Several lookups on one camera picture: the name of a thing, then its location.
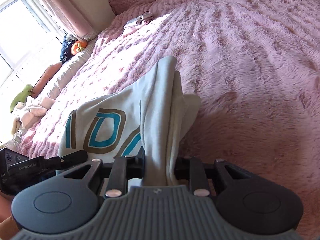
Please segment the white sweatshirt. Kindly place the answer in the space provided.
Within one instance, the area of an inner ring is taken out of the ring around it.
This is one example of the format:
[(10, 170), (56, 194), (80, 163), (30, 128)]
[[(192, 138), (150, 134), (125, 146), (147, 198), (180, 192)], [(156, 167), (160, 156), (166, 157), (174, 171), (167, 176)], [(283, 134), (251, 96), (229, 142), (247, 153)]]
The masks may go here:
[(92, 99), (71, 111), (58, 155), (84, 150), (111, 163), (144, 150), (145, 186), (176, 185), (180, 141), (193, 125), (200, 98), (184, 94), (177, 60), (167, 56), (118, 93)]

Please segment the small folded pink white clothes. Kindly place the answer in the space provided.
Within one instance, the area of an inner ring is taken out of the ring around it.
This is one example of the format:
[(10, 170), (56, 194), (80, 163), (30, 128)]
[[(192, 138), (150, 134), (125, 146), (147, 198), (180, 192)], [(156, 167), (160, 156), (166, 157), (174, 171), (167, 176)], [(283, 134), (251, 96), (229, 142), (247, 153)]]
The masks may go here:
[(129, 20), (123, 27), (123, 36), (129, 36), (138, 31), (142, 26), (147, 25), (153, 20), (151, 12), (146, 11), (142, 15)]

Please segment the green plush toy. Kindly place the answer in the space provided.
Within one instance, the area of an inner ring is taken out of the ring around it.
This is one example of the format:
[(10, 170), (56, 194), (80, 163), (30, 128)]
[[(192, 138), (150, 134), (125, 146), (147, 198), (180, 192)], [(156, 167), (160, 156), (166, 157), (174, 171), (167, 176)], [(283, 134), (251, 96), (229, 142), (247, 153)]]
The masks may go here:
[(26, 85), (25, 88), (20, 93), (18, 93), (11, 102), (10, 113), (13, 112), (14, 108), (19, 102), (25, 103), (27, 97), (31, 96), (32, 94), (34, 94), (33, 86), (31, 84)]

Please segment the dark blue patterned cloth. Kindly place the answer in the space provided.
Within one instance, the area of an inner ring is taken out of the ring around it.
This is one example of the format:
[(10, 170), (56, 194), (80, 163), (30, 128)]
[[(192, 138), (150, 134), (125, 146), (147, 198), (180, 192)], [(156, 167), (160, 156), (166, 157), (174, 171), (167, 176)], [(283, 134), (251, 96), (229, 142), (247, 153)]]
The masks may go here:
[(73, 56), (71, 53), (71, 48), (76, 41), (77, 41), (76, 37), (74, 37), (72, 34), (69, 34), (69, 33), (67, 33), (63, 37), (63, 43), (62, 43), (61, 53), (60, 53), (60, 62), (62, 64), (66, 63)]

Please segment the orange plush toy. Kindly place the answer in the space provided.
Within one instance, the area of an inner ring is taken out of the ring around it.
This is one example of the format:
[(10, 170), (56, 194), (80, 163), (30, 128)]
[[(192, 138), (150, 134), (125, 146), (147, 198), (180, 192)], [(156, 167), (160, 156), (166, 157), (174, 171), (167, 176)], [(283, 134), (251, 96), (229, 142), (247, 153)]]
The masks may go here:
[(87, 41), (75, 41), (71, 47), (71, 54), (74, 56), (77, 53), (83, 51), (87, 47)]

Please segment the pink fluffy bed blanket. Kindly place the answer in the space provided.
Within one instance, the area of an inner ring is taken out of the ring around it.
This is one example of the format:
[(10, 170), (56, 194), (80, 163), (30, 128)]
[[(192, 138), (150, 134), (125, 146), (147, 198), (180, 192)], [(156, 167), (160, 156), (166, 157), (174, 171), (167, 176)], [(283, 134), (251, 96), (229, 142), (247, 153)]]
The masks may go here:
[[(131, 19), (153, 20), (123, 36)], [(201, 99), (180, 155), (226, 159), (295, 191), (298, 232), (319, 236), (319, 0), (141, 0), (97, 38), (91, 57), (18, 147), (57, 155), (70, 112), (119, 92), (159, 59), (177, 59)]]

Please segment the pink curtain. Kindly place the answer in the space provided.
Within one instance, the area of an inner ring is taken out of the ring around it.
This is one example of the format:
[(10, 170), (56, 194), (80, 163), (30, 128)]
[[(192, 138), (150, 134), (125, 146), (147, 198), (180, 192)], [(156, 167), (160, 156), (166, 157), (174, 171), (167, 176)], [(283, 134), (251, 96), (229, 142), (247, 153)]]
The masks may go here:
[(41, 0), (47, 9), (79, 40), (91, 40), (98, 32), (70, 0)]

